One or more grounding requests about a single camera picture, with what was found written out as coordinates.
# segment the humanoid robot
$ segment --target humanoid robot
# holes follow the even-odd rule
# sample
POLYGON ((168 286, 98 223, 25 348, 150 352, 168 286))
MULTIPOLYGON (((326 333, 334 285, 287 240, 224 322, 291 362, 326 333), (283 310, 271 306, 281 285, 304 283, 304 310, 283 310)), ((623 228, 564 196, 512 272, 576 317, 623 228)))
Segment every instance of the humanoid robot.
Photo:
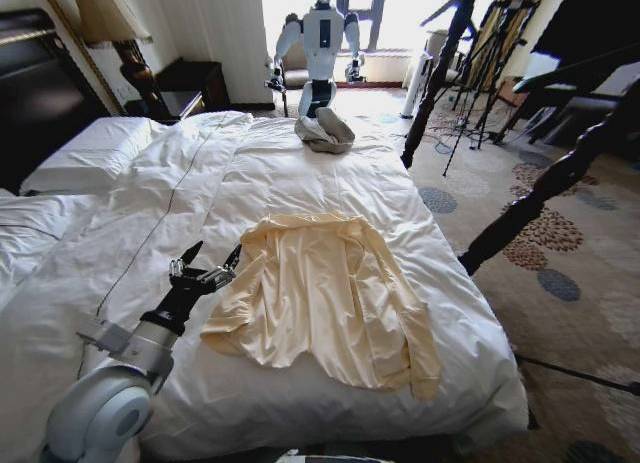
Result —
POLYGON ((300 116, 315 118, 317 108, 329 106, 333 101, 337 88, 333 81, 333 67, 343 33, 351 51, 351 63, 345 70, 346 79, 348 82, 364 80, 360 76, 364 56, 360 53, 358 15, 348 13, 343 17, 329 1, 318 0, 302 19, 298 19, 295 13, 287 16, 276 44, 275 57, 273 62, 269 62, 271 76, 265 81, 265 86, 283 92, 282 58, 302 38, 311 81, 307 81, 302 89, 298 106, 300 116))
POLYGON ((201 246, 171 261, 171 290, 156 309, 142 315, 133 332, 100 318, 78 329, 80 338, 120 364, 88 373, 58 401, 47 421, 41 463, 113 463, 147 424, 150 400, 171 373, 171 348, 184 333, 191 309, 201 296, 235 277, 240 246, 212 271, 189 267, 201 246))

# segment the white pillow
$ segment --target white pillow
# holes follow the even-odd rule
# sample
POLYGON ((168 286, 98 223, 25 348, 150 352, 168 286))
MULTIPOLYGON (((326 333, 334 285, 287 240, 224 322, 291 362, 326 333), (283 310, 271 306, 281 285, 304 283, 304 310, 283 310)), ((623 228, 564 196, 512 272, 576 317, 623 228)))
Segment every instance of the white pillow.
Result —
POLYGON ((74 221, 95 207, 98 198, 0 197, 0 309, 74 221))
POLYGON ((22 183, 20 194, 106 191, 166 128, 148 118, 99 118, 36 168, 22 183))

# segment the floor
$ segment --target floor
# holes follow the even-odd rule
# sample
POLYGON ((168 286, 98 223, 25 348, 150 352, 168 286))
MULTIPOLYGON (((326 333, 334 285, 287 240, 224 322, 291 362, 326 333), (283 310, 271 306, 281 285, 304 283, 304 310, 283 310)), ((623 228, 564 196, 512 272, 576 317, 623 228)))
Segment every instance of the floor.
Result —
MULTIPOLYGON (((341 89, 334 107, 356 134, 381 134, 400 152, 411 125, 398 116, 404 94, 341 89)), ((299 92, 288 97, 295 117, 299 92)), ((473 142, 463 137, 445 178, 455 141, 450 98, 445 95, 432 114, 409 173, 461 252, 567 148, 529 144, 520 122, 504 146, 485 142, 471 150, 473 142)), ((499 128, 509 112, 498 105, 489 129, 499 128)), ((258 116, 283 116, 280 99, 274 112, 258 116)), ((640 172, 629 161, 603 155, 474 280, 521 354, 627 384, 640 381, 639 274, 640 172)), ((438 438, 363 451, 396 461, 418 461, 416 454, 424 455, 419 461, 442 462, 640 461, 640 398, 529 364, 522 374, 538 429, 464 458, 438 438)))

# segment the headboard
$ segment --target headboard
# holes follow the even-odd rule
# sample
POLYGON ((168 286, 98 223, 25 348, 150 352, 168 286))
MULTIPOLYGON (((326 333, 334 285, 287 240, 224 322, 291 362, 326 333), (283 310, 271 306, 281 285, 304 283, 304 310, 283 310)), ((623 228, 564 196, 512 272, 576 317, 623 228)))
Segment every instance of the headboard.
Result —
POLYGON ((14 193, 40 163, 109 116, 41 9, 0 13, 0 188, 14 193))

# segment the table lamp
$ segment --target table lamp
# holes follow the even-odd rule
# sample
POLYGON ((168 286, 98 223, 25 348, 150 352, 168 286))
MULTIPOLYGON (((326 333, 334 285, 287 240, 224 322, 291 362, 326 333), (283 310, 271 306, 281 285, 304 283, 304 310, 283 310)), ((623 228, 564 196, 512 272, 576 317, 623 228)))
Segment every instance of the table lamp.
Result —
POLYGON ((120 56, 120 73, 138 90, 149 115, 163 118, 169 115, 160 89, 140 53, 137 40, 151 42, 151 35, 137 20, 123 0, 76 0, 80 10, 78 33, 87 46, 111 45, 120 56))

